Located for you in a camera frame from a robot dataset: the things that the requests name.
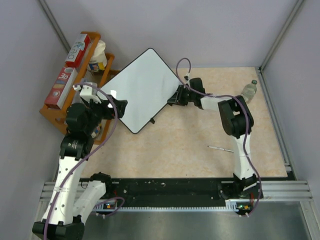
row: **orange wooden rack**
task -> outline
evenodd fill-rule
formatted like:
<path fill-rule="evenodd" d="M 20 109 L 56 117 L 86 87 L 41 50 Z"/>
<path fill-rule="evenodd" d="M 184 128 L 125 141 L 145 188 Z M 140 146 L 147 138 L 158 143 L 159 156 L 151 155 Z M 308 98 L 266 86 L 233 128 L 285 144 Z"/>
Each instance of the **orange wooden rack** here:
<path fill-rule="evenodd" d="M 95 52 L 98 41 L 101 38 L 101 35 L 98 32 L 83 31 L 81 33 L 88 34 L 92 44 L 90 49 L 87 52 L 85 59 L 82 60 L 81 66 L 78 68 L 79 70 L 73 82 L 74 84 L 80 83 L 81 79 L 85 77 L 87 72 L 87 65 L 92 55 Z M 116 74 L 118 72 L 116 70 L 111 70 L 111 65 L 113 60 L 115 59 L 115 56 L 112 53 L 106 53 L 105 56 L 107 59 L 107 65 L 101 77 L 100 83 L 98 84 L 99 88 L 101 88 L 103 85 L 107 83 L 107 77 L 109 73 L 113 72 L 114 74 Z M 48 108 L 48 106 L 44 104 L 39 111 L 46 119 L 49 120 L 50 123 L 52 123 L 64 135 L 67 133 L 67 125 L 65 123 L 66 116 L 67 116 L 67 108 L 72 104 L 75 93 L 76 93 L 75 90 L 71 87 L 65 99 L 62 109 Z M 94 141 L 95 144 L 101 144 L 105 140 L 108 129 L 109 129 L 109 125 L 110 125 L 110 120 L 106 121 L 105 125 L 102 126 L 102 130 L 101 130 L 102 132 L 100 134 L 101 136 L 99 136 L 99 138 Z"/>

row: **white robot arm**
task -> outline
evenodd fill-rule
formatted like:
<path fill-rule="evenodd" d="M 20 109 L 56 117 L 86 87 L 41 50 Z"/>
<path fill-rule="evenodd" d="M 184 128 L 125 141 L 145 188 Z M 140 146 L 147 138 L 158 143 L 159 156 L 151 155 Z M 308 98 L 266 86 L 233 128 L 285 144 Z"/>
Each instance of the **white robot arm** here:
<path fill-rule="evenodd" d="M 205 94 L 201 78 L 193 78 L 188 81 L 188 84 L 191 89 Z M 245 112 L 241 110 L 237 101 L 233 98 L 203 96 L 180 85 L 175 94 L 168 100 L 168 104 L 185 106 L 189 102 L 193 102 L 194 105 L 200 109 L 219 111 L 223 129 L 225 133 L 231 137 L 233 143 L 234 191 L 241 196 L 245 195 L 249 189 L 257 185 L 257 177 L 247 158 L 251 157 L 250 137 L 254 119 L 243 97 L 236 96 L 236 98 L 238 102 L 243 105 Z M 247 135 L 245 114 L 247 114 L 249 120 Z"/>
<path fill-rule="evenodd" d="M 218 103 L 221 103 L 223 101 L 229 101 L 231 100 L 230 97 L 209 97 L 204 96 L 200 99 L 201 106 L 203 110 L 213 110 L 213 111 L 219 111 L 219 105 Z M 251 134 L 247 135 L 246 141 L 245 141 L 245 149 L 247 152 L 247 155 L 249 158 L 251 158 L 251 151 L 250 151 L 250 137 Z M 233 151 L 234 151 L 234 175 L 236 175 L 239 179 L 249 179 L 254 174 L 255 171 L 250 166 L 247 155 L 244 152 L 244 138 L 245 135 L 239 136 L 239 138 L 235 136 L 231 136 L 232 144 L 233 144 Z M 249 189 L 251 187 L 254 187 L 257 183 L 247 186 L 246 189 Z"/>
<path fill-rule="evenodd" d="M 82 239 L 87 218 L 98 200 L 113 197 L 109 195 L 111 177 L 100 172 L 90 177 L 85 191 L 75 202 L 81 173 L 87 163 L 83 159 L 90 153 L 94 144 L 92 132 L 102 119 L 113 119 L 114 111 L 117 111 L 118 117 L 121 118 L 128 102 L 118 101 L 110 96 L 116 105 L 116 109 L 113 109 L 108 107 L 110 102 L 101 100 L 92 87 L 85 85 L 74 89 L 81 91 L 80 97 L 84 104 L 74 103 L 66 111 L 67 134 L 60 145 L 59 168 L 53 194 L 42 221 L 35 222 L 32 228 L 32 232 L 41 239 L 44 238 L 44 232 L 50 240 Z"/>

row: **table surface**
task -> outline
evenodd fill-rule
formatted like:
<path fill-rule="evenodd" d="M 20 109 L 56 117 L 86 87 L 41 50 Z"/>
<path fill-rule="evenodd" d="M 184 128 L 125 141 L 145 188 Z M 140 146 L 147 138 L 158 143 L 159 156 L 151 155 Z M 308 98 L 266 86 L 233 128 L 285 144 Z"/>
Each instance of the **table surface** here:
<path fill-rule="evenodd" d="M 180 68 L 183 77 L 187 69 Z M 193 68 L 207 93 L 239 95 L 244 86 L 258 79 L 254 67 Z M 251 133 L 252 162 L 262 177 L 286 177 L 286 169 L 259 83 L 248 104 L 254 119 Z M 223 178 L 232 177 L 231 137 L 222 128 L 217 111 L 166 105 L 138 134 L 120 121 L 109 141 L 90 157 L 82 177 L 102 172 L 112 178 Z"/>

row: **purple cable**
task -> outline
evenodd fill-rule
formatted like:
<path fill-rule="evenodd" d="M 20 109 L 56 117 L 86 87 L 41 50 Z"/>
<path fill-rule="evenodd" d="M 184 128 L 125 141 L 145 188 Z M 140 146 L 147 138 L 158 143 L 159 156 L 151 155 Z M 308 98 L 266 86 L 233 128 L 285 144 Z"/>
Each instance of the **purple cable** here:
<path fill-rule="evenodd" d="M 176 67 L 175 67 L 176 76 L 177 76 L 177 78 L 179 79 L 179 81 L 182 83 L 182 85 L 183 85 L 185 88 L 187 88 L 187 89 L 189 89 L 189 90 L 191 90 L 191 91 L 193 91 L 193 92 L 195 92 L 195 93 L 197 93 L 197 94 L 200 94 L 200 95 L 202 95 L 202 96 L 205 96 L 205 97 L 211 97 L 211 98 L 224 98 L 224 97 L 229 97 L 229 98 L 232 98 L 232 99 L 234 99 L 234 100 L 237 102 L 237 104 L 240 106 L 242 112 L 244 113 L 244 118 L 245 118 L 245 134 L 244 134 L 244 139 L 243 139 L 243 151 L 244 151 L 244 153 L 245 153 L 246 159 L 248 160 L 250 166 L 252 167 L 253 171 L 256 173 L 256 175 L 257 175 L 257 177 L 258 177 L 258 180 L 259 180 L 259 194 L 258 194 L 258 197 L 257 197 L 257 199 L 256 199 L 255 205 L 253 206 L 253 209 L 251 210 L 250 213 L 248 213 L 248 217 L 249 217 L 249 216 L 251 216 L 251 214 L 256 210 L 256 208 L 257 208 L 257 206 L 258 206 L 258 203 L 259 203 L 259 200 L 260 200 L 260 198 L 261 198 L 261 194 L 262 194 L 262 186 L 261 186 L 261 184 L 262 184 L 262 182 L 261 182 L 260 174 L 258 173 L 257 169 L 255 168 L 255 166 L 254 166 L 253 163 L 251 162 L 251 159 L 250 159 L 250 157 L 248 156 L 248 152 L 247 152 L 247 150 L 246 150 L 246 141 L 247 141 L 247 137 L 248 137 L 248 134 L 249 134 L 249 118 L 248 118 L 248 115 L 247 115 L 247 111 L 246 111 L 245 107 L 242 105 L 242 103 L 241 103 L 236 97 L 234 97 L 234 96 L 231 96 L 231 95 L 216 95 L 216 96 L 214 96 L 214 95 L 210 95 L 210 94 L 205 94 L 205 93 L 202 93 L 202 92 L 200 92 L 200 91 L 197 91 L 197 90 L 191 88 L 190 86 L 188 86 L 187 84 L 185 84 L 185 83 L 180 79 L 179 74 L 178 74 L 178 66 L 179 66 L 179 64 L 180 64 L 180 62 L 181 62 L 182 60 L 187 60 L 187 61 L 189 62 L 189 72 L 188 72 L 188 74 L 189 74 L 190 71 L 191 71 L 191 62 L 190 62 L 190 60 L 189 60 L 187 57 L 184 57 L 184 58 L 181 58 L 181 59 L 178 61 L 178 63 L 176 64 Z"/>
<path fill-rule="evenodd" d="M 96 151 L 98 151 L 108 140 L 109 138 L 111 137 L 111 135 L 114 133 L 115 129 L 116 129 L 116 126 L 117 126 L 117 123 L 118 123 L 118 112 L 117 112 L 117 107 L 114 103 L 114 101 L 112 100 L 111 97 L 109 97 L 104 91 L 102 91 L 100 88 L 94 86 L 94 85 L 91 85 L 89 83 L 77 83 L 74 85 L 75 87 L 76 86 L 89 86 L 89 87 L 92 87 L 93 89 L 97 90 L 98 92 L 100 92 L 102 95 L 104 95 L 106 97 L 106 99 L 109 100 L 109 102 L 111 103 L 112 105 L 112 108 L 114 110 L 114 125 L 110 131 L 110 133 L 108 134 L 108 136 L 105 138 L 105 140 L 95 149 L 93 150 L 92 152 L 90 152 L 87 156 L 85 156 L 82 160 L 80 160 L 69 172 L 68 174 L 65 176 L 65 178 L 63 179 L 63 181 L 61 182 L 59 188 L 63 188 L 66 181 L 68 180 L 68 178 L 72 175 L 72 173 L 74 172 L 74 170 L 76 170 L 84 161 L 86 161 L 90 156 L 92 156 Z M 46 220 L 45 220 L 45 224 L 44 224 L 44 232 L 43 232 L 43 240 L 47 240 L 47 232 L 48 232 L 48 225 L 49 225 L 49 220 L 50 220 L 50 217 L 52 215 L 52 211 L 54 209 L 54 205 L 56 204 L 56 201 L 58 199 L 58 196 L 59 196 L 59 191 L 57 191 L 54 195 L 54 198 L 52 200 L 52 203 L 51 203 L 51 206 L 50 206 L 50 209 L 49 209 L 49 212 L 48 212 L 48 215 L 46 217 Z"/>
<path fill-rule="evenodd" d="M 97 207 L 97 206 L 100 206 L 102 204 L 108 203 L 108 202 L 110 202 L 112 200 L 122 200 L 122 202 L 121 202 L 120 206 L 118 206 L 116 208 L 116 210 L 114 210 L 111 213 L 105 215 L 106 217 L 110 217 L 112 215 L 115 215 L 117 213 L 117 211 L 119 211 L 119 209 L 122 208 L 122 206 L 125 204 L 125 199 L 122 196 L 115 196 L 115 197 L 112 197 L 110 199 L 104 200 L 104 201 L 99 202 L 98 204 L 96 204 L 94 207 Z"/>

